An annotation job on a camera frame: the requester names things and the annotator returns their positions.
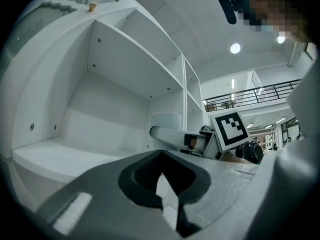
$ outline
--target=person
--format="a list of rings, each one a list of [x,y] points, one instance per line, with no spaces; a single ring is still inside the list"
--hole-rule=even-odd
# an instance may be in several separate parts
[[[283,32],[298,42],[319,45],[317,0],[248,1],[250,12],[254,12],[255,19],[272,26],[274,32]]]

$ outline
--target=metal railing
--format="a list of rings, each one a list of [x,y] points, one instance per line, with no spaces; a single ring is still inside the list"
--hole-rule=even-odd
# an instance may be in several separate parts
[[[203,100],[207,112],[237,108],[284,99],[296,88],[300,79],[237,91]]]

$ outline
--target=wall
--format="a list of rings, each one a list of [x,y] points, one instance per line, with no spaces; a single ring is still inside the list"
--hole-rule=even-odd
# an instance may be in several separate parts
[[[309,56],[313,60],[317,59],[317,57],[318,57],[317,46],[315,44],[313,44],[312,42],[308,43],[308,46],[306,47],[306,52],[309,54]]]
[[[268,86],[302,79],[312,64],[312,59],[303,51],[292,67],[288,67],[286,65],[277,66],[256,70],[255,73],[257,74],[262,86]]]
[[[100,151],[139,152],[150,103],[87,71],[65,113],[60,136]]]
[[[92,28],[93,22],[74,28],[42,58],[16,111],[13,149],[59,135],[69,100],[87,70]]]
[[[231,74],[263,69],[271,65],[285,65],[289,58],[282,52],[269,52],[260,54],[229,54],[221,56],[208,63],[193,67],[200,83],[221,78]]]
[[[299,135],[299,125],[288,128],[288,137],[291,137],[292,141],[295,141]]]
[[[250,88],[252,71],[231,74],[223,78],[203,82],[200,85],[202,99],[209,99],[220,95],[239,92]],[[235,79],[235,88],[232,89],[232,79]]]
[[[274,138],[275,138],[275,141],[278,142],[278,144],[277,144],[278,150],[281,150],[284,141],[283,141],[282,129],[281,129],[280,123],[275,125]]]

